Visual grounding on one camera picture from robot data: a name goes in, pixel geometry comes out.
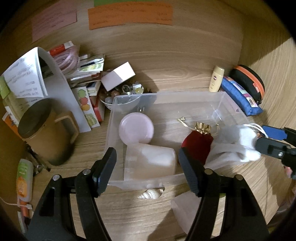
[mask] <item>brown mug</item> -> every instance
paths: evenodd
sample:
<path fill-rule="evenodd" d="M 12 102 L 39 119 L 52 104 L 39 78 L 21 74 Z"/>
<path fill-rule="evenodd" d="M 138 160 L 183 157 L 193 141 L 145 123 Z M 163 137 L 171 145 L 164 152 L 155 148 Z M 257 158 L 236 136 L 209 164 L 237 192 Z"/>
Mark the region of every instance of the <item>brown mug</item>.
<path fill-rule="evenodd" d="M 74 134 L 65 129 L 61 120 L 69 119 Z M 34 103 L 22 116 L 17 128 L 19 135 L 41 159 L 58 166 L 67 161 L 73 153 L 74 141 L 79 127 L 71 111 L 59 115 L 52 108 L 51 99 Z"/>

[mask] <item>black and orange case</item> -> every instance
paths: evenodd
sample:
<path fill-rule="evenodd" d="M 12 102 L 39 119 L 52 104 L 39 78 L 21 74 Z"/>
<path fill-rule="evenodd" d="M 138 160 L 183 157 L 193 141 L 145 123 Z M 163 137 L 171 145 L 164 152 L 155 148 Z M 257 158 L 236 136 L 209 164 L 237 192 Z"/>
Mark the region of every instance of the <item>black and orange case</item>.
<path fill-rule="evenodd" d="M 265 93 L 265 86 L 255 71 L 248 66 L 240 64 L 230 71 L 229 77 L 241 85 L 257 104 L 261 104 Z"/>

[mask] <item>mug handle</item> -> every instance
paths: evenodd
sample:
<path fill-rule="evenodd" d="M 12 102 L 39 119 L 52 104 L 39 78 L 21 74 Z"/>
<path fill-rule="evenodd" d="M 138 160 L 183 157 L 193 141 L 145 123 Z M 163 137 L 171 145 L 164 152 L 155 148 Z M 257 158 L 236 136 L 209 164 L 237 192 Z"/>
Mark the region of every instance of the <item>mug handle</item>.
<path fill-rule="evenodd" d="M 64 119 L 69 119 L 73 128 L 74 128 L 74 134 L 73 136 L 71 137 L 71 140 L 70 140 L 70 144 L 73 144 L 74 141 L 76 140 L 76 138 L 78 137 L 79 135 L 79 127 L 78 127 L 78 124 L 74 118 L 74 115 L 72 113 L 72 111 L 66 111 L 66 112 L 63 112 L 61 114 L 59 114 L 56 119 L 54 120 L 55 123 L 61 121 L 61 120 L 64 120 Z"/>

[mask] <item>wooden table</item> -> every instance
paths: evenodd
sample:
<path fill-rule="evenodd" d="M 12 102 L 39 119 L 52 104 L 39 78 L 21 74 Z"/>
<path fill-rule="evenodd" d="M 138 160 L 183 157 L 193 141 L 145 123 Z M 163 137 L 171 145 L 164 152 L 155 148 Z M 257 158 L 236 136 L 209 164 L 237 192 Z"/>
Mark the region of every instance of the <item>wooden table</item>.
<path fill-rule="evenodd" d="M 289 63 L 295 61 L 296 51 L 293 40 L 276 17 L 268 22 L 250 9 L 245 15 L 242 13 L 244 7 L 237 6 L 236 1 L 167 2 L 174 8 L 173 26 L 127 24 L 90 31 L 87 9 L 93 7 L 93 1 L 77 0 L 77 23 L 31 43 L 30 17 L 52 1 L 29 0 L 2 34 L 1 57 L 6 57 L 6 61 L 1 58 L 2 68 L 35 46 L 49 50 L 72 40 L 74 44 L 80 44 L 81 54 L 106 54 L 106 68 L 129 61 L 136 72 L 136 79 L 153 91 L 206 91 L 215 65 L 224 67 L 227 72 L 240 62 L 251 66 L 266 86 L 262 103 L 265 112 L 255 121 L 296 128 L 296 100 L 285 95 L 286 91 L 291 91 L 290 96 L 295 93 L 295 85 L 292 84 L 295 71 Z M 34 207 L 54 174 L 63 177 L 77 175 L 103 156 L 108 119 L 107 111 L 101 127 L 79 135 L 74 155 L 68 162 L 36 176 L 33 183 Z M 280 161 L 265 156 L 256 162 L 220 170 L 220 173 L 226 176 L 239 173 L 245 177 L 267 222 L 284 200 L 290 185 Z M 175 240 L 183 231 L 174 217 L 170 201 L 188 190 L 186 184 L 168 186 L 157 200 L 139 200 L 136 197 L 144 190 L 125 192 L 108 187 L 96 203 L 112 240 Z M 221 199 L 219 205 L 214 235 L 218 234 L 222 222 L 223 201 Z M 77 233 L 84 236 L 73 197 L 72 208 Z"/>

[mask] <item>metal screw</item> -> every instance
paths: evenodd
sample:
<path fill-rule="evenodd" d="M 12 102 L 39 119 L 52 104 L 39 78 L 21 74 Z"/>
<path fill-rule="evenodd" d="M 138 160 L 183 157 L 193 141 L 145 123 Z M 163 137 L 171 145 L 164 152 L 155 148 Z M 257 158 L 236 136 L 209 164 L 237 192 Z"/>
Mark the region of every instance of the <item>metal screw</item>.
<path fill-rule="evenodd" d="M 240 174 L 236 174 L 236 175 L 235 175 L 235 178 L 236 178 L 237 180 L 239 180 L 239 181 L 241 181 L 241 180 L 244 179 L 243 176 L 240 175 Z"/>
<path fill-rule="evenodd" d="M 211 170 L 211 169 L 205 169 L 205 174 L 207 174 L 207 175 L 211 175 L 211 174 L 213 174 L 213 171 Z"/>
<path fill-rule="evenodd" d="M 88 174 L 90 174 L 90 172 L 91 172 L 90 169 L 84 169 L 84 170 L 82 171 L 82 173 L 83 173 L 84 175 L 88 175 Z"/>
<path fill-rule="evenodd" d="M 53 179 L 54 181 L 59 180 L 59 175 L 54 175 L 54 176 L 52 177 L 52 179 Z"/>

